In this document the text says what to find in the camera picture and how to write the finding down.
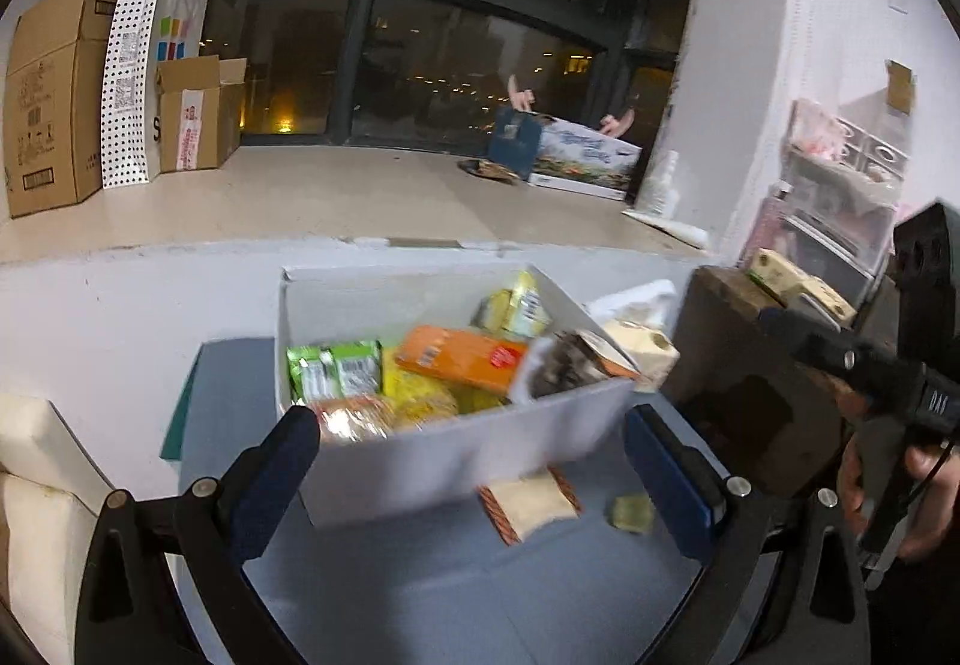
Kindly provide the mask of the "person's right hand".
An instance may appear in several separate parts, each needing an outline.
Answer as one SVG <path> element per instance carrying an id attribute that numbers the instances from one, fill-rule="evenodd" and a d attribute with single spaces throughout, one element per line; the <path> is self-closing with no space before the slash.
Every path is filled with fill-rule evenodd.
<path id="1" fill-rule="evenodd" d="M 952 527 L 953 511 L 958 496 L 958 456 L 950 454 L 939 464 L 940 454 L 934 449 L 910 447 L 905 456 L 905 468 L 915 480 L 929 480 L 921 495 L 921 504 L 916 509 L 913 523 L 898 550 L 905 561 L 924 558 L 947 537 Z M 844 517 L 856 535 L 867 527 L 867 517 L 862 514 L 864 491 L 861 486 L 862 461 L 856 438 L 851 438 L 844 447 L 843 459 L 838 472 L 839 502 Z"/>

